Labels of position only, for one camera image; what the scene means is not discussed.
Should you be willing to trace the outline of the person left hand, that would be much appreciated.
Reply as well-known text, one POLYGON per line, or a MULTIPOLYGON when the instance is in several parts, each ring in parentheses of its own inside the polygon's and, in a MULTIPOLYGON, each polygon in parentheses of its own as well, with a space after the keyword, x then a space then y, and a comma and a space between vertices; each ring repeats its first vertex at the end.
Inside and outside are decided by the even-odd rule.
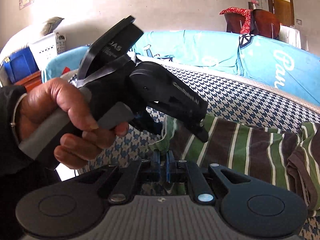
MULTIPOLYGON (((93 117, 102 128, 109 130, 134 118, 131 109, 124 103, 123 94, 121 92, 117 95, 111 94, 110 80, 98 79, 80 83, 82 85, 80 91, 89 103, 93 117)), ((72 124, 66 112, 57 109, 28 139, 19 144, 19 149, 41 166, 55 170, 59 162, 54 157, 54 149, 66 133, 81 135, 82 131, 72 124)))

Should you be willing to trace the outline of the person left forearm black sleeve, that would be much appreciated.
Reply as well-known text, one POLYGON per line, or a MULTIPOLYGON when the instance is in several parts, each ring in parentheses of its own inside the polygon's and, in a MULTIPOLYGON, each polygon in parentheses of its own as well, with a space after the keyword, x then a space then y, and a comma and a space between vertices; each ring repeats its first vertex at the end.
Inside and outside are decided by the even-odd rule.
POLYGON ((25 93, 23 86, 1 88, 1 239, 22 237, 23 230, 15 215, 22 197, 61 181, 56 171, 40 167, 18 148, 12 123, 25 93))

